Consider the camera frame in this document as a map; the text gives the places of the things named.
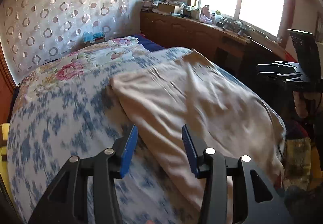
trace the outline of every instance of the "beige blanket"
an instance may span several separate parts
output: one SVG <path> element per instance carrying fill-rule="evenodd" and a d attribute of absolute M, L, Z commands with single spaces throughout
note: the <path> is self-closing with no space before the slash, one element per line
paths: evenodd
<path fill-rule="evenodd" d="M 181 193 L 200 208 L 204 182 L 191 173 L 181 137 L 184 124 L 224 156 L 249 155 L 274 182 L 283 171 L 277 146 L 284 145 L 281 118 L 257 95 L 197 52 L 111 80 L 139 134 Z M 232 181 L 228 181 L 232 217 Z"/>

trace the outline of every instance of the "cardboard box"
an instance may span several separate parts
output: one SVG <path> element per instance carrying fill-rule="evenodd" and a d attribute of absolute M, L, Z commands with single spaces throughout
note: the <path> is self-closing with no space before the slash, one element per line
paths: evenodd
<path fill-rule="evenodd" d="M 165 12 L 165 13 L 179 13 L 183 7 L 175 6 L 175 5 L 168 5 L 168 4 L 158 4 L 158 10 Z"/>

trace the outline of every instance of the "floral bedspread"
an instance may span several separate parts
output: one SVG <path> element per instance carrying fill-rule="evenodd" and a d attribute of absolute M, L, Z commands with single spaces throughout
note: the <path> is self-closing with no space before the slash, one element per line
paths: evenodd
<path fill-rule="evenodd" d="M 25 222 L 71 155 L 95 156 L 131 126 L 113 91 L 107 90 L 109 79 L 188 52 L 172 48 L 150 53 L 134 37 L 113 39 L 40 66 L 22 81 L 10 123 L 8 172 Z M 95 222 L 92 186 L 89 179 L 89 223 Z M 140 139 L 129 173 L 116 180 L 116 190 L 125 223 L 197 223 L 198 211 Z"/>

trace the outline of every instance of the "patterned wallpaper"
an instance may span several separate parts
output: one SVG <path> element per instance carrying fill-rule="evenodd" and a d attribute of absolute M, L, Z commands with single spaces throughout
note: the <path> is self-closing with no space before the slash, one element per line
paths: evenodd
<path fill-rule="evenodd" d="M 51 60 L 67 55 L 83 32 L 122 36 L 129 0 L 4 0 L 0 35 L 16 81 Z"/>

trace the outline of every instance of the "wooden cabinet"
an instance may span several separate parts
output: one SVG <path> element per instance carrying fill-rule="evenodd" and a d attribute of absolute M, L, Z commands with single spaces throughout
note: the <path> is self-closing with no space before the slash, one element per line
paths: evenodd
<path fill-rule="evenodd" d="M 0 46 L 0 124 L 7 122 L 14 89 L 15 85 Z"/>
<path fill-rule="evenodd" d="M 249 39 L 196 20 L 141 12 L 140 30 L 165 47 L 195 49 L 207 59 L 236 75 Z"/>
<path fill-rule="evenodd" d="M 7 122 L 11 99 L 12 92 L 6 83 L 3 74 L 0 72 L 0 124 Z"/>

